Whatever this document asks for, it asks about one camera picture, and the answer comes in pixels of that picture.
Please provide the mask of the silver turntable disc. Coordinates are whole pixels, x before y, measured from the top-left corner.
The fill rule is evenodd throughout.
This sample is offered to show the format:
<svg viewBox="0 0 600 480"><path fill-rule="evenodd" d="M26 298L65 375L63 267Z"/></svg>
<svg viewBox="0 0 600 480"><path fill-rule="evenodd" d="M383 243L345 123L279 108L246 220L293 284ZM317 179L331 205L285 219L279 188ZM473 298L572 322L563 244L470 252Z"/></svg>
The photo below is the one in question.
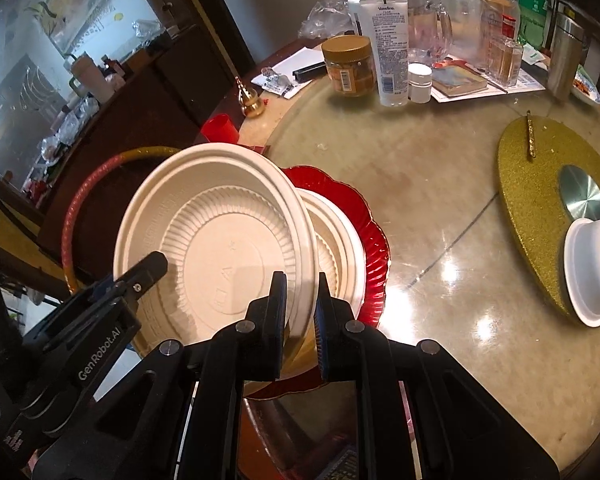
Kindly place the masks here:
<svg viewBox="0 0 600 480"><path fill-rule="evenodd" d="M574 165L563 166L559 171L558 188L573 220L600 220L600 187L586 171Z"/></svg>

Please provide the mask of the red snack packet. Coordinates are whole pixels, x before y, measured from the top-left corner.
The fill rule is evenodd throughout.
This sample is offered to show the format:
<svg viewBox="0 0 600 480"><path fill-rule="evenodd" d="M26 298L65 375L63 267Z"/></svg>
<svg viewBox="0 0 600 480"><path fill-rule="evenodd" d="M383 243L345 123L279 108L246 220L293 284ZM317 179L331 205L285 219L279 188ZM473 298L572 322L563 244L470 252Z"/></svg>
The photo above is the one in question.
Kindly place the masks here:
<svg viewBox="0 0 600 480"><path fill-rule="evenodd" d="M349 442L329 441L320 448L310 479L356 480L358 478L358 449Z"/></svg>

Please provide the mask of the gold pen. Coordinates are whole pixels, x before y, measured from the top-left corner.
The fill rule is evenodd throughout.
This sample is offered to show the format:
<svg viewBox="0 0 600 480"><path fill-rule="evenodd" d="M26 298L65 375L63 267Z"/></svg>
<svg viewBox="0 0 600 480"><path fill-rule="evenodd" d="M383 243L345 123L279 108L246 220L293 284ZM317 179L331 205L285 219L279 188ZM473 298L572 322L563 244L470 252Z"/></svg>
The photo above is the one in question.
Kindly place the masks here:
<svg viewBox="0 0 600 480"><path fill-rule="evenodd" d="M532 114L530 110L526 113L526 128L527 128L527 157L533 160L536 157L535 134L533 129Z"/></svg>

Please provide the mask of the green plastic bottle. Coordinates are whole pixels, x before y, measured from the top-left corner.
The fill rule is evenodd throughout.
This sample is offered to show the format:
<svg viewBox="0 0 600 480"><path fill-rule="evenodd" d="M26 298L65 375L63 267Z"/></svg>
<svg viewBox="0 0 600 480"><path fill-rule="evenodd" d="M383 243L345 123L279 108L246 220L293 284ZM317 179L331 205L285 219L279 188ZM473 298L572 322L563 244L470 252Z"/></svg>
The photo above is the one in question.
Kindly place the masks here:
<svg viewBox="0 0 600 480"><path fill-rule="evenodd" d="M541 50L545 41L547 0L518 0L518 6L519 41Z"/></svg>

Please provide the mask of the white lotion bottle red cap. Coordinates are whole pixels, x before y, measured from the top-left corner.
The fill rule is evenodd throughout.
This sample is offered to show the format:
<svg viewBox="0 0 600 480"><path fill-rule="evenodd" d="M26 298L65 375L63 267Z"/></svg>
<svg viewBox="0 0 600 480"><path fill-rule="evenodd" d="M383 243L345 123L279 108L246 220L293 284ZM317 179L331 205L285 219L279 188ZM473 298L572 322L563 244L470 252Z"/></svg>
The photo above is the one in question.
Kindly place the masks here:
<svg viewBox="0 0 600 480"><path fill-rule="evenodd" d="M408 89L407 0L348 0L349 14L358 36L372 46L379 102L400 107Z"/></svg>

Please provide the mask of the peanut butter jar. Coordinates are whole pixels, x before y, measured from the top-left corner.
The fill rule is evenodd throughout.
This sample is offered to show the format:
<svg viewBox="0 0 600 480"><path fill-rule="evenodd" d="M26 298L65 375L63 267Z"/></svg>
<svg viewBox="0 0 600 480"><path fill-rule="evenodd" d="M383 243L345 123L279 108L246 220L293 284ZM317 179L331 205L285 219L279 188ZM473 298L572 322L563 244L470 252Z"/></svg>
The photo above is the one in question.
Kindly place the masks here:
<svg viewBox="0 0 600 480"><path fill-rule="evenodd" d="M366 96L376 89L370 38L340 35L322 45L327 75L332 88L342 96Z"/></svg>

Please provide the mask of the red plastic cup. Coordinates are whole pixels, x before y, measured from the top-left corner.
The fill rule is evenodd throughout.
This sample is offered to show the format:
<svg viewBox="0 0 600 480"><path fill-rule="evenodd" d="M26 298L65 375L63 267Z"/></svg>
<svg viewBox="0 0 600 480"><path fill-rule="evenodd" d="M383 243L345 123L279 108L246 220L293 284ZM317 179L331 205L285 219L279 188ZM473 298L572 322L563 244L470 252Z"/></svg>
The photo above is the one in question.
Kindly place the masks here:
<svg viewBox="0 0 600 480"><path fill-rule="evenodd" d="M201 127L201 134L209 141L216 143L237 144L239 132L230 116L225 113L210 117Z"/></svg>

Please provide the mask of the gold glitter round mat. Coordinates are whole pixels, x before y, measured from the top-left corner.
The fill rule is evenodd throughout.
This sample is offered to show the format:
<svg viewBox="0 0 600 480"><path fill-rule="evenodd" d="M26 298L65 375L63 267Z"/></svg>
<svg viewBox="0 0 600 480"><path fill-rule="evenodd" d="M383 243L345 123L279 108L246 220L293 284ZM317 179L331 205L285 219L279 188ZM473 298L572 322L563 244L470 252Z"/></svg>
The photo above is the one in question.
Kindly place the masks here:
<svg viewBox="0 0 600 480"><path fill-rule="evenodd" d="M600 186L600 151L556 120L533 116L536 157L527 157L526 118L511 122L498 142L498 189L516 246L543 295L579 323L569 301L562 251L572 218L560 198L559 171L574 165Z"/></svg>

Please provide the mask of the cream plastic bowl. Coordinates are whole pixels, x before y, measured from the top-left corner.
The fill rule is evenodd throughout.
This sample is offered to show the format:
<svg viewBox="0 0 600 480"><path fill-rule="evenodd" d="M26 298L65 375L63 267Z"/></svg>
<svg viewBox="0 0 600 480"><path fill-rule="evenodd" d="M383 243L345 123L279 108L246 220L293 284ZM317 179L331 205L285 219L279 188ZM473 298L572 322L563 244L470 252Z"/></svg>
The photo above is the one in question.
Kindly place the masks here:
<svg viewBox="0 0 600 480"><path fill-rule="evenodd" d="M151 252L168 270L140 298L133 346L147 356L161 341L193 344L245 317L287 278L284 359L300 351L318 278L315 234L294 185L274 162L241 146L207 143L165 160L126 208L114 276Z"/></svg>
<svg viewBox="0 0 600 480"><path fill-rule="evenodd" d="M366 287L366 255L358 232L328 198L303 188L297 192L314 229L318 270L326 275L332 296L347 301L357 318Z"/></svg>

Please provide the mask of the clear plastic bag of jars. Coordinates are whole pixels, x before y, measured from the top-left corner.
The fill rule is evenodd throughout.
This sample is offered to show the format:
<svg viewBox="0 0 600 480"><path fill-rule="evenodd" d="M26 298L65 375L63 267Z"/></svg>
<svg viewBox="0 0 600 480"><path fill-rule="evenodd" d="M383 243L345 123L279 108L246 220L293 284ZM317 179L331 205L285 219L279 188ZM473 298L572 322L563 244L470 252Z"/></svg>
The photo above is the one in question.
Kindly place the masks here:
<svg viewBox="0 0 600 480"><path fill-rule="evenodd" d="M449 54L486 72L493 64L493 44L505 36L517 40L517 0L441 0L451 21Z"/></svg>

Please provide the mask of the large red scalloped plate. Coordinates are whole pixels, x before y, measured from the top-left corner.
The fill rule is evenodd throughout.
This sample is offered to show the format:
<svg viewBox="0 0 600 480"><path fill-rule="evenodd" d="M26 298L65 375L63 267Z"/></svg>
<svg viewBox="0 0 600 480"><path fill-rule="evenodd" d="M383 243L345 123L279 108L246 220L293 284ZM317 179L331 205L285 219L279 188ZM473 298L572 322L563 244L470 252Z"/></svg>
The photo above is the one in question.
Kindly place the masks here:
<svg viewBox="0 0 600 480"><path fill-rule="evenodd" d="M315 167L294 166L283 173L309 214L317 270L325 274L330 293L347 301L358 321L377 326L385 307L390 252L366 200L351 185ZM310 324L298 352L283 365L279 380L247 382L244 393L251 399L275 399L288 392L310 391L321 383L315 330Z"/></svg>

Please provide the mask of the steel thermos flask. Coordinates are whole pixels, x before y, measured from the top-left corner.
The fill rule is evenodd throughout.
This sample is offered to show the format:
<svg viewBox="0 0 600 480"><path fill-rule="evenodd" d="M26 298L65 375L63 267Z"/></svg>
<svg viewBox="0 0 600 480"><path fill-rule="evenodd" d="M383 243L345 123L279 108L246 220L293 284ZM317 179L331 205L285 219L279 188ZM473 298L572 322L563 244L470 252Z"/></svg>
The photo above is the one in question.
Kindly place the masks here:
<svg viewBox="0 0 600 480"><path fill-rule="evenodd" d="M570 95L582 55L584 29L566 14L556 18L547 89L558 101L565 101Z"/></svg>

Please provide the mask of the book on tray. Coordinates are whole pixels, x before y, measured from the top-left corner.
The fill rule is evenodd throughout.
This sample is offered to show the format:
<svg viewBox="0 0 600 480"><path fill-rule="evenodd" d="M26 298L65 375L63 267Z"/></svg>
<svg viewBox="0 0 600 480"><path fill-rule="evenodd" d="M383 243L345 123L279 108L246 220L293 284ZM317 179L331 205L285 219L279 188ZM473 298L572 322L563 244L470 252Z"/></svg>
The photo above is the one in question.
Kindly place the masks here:
<svg viewBox="0 0 600 480"><path fill-rule="evenodd" d="M432 69L432 85L448 98L486 90L486 80L464 66L447 65Z"/></svg>

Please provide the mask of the red yellow hula hoop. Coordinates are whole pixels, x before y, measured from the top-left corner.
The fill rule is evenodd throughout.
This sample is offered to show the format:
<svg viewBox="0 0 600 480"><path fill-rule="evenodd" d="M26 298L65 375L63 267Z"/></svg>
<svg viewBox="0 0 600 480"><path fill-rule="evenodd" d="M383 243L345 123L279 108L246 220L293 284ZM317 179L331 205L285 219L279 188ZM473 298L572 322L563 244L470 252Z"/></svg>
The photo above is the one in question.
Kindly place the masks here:
<svg viewBox="0 0 600 480"><path fill-rule="evenodd" d="M117 232L131 196L148 172L178 151L161 145L132 148L108 158L80 184L60 236L60 261L70 294L111 271Z"/></svg>

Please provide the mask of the blue white food plate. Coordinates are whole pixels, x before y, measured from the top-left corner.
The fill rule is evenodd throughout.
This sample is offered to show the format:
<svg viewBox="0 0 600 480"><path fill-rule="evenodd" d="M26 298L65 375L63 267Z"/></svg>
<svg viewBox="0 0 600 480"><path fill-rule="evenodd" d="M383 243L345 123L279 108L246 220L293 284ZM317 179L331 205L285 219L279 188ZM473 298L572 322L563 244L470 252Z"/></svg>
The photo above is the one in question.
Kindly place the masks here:
<svg viewBox="0 0 600 480"><path fill-rule="evenodd" d="M582 65L574 75L571 93L586 104L600 105L600 92Z"/></svg>

